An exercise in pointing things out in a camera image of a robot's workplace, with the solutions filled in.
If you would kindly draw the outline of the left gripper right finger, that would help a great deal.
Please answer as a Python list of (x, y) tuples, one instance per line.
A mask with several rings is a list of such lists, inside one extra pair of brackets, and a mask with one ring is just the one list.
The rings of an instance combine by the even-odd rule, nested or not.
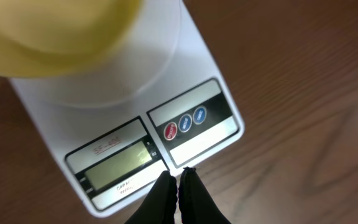
[(178, 188), (183, 224), (231, 224), (221, 213), (193, 167), (184, 168)]

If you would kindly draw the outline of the pale yellow bowl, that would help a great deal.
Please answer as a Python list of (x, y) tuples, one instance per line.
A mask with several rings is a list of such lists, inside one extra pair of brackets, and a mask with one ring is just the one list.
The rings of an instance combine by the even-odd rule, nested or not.
[(0, 0), (0, 77), (86, 70), (122, 46), (141, 0)]

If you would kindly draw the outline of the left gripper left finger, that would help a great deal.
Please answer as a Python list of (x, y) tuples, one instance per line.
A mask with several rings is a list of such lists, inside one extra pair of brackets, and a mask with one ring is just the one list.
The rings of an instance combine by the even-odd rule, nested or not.
[(140, 207), (125, 224), (174, 224), (177, 208), (177, 180), (163, 171)]

